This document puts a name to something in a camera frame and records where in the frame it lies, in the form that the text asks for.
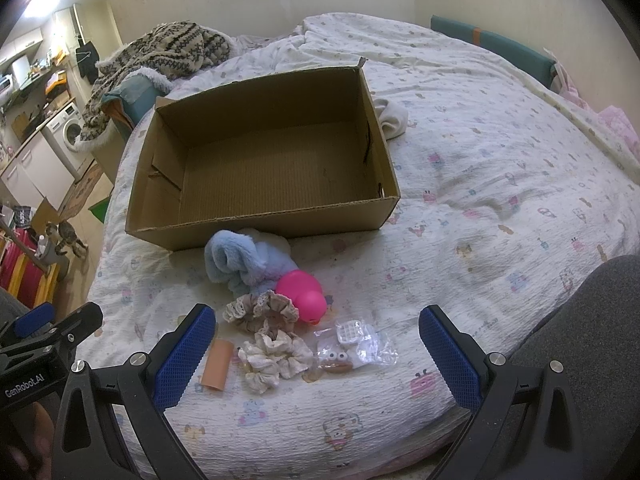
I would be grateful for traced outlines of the person's left hand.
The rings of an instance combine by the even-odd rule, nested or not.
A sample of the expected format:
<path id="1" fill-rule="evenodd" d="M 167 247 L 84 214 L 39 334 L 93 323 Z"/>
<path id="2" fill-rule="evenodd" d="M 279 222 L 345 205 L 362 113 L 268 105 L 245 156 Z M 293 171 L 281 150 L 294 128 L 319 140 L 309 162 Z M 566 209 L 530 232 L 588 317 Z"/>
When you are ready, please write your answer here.
<path id="1" fill-rule="evenodd" d="M 39 403 L 1 416 L 1 439 L 13 463 L 32 479 L 50 479 L 54 423 Z"/>

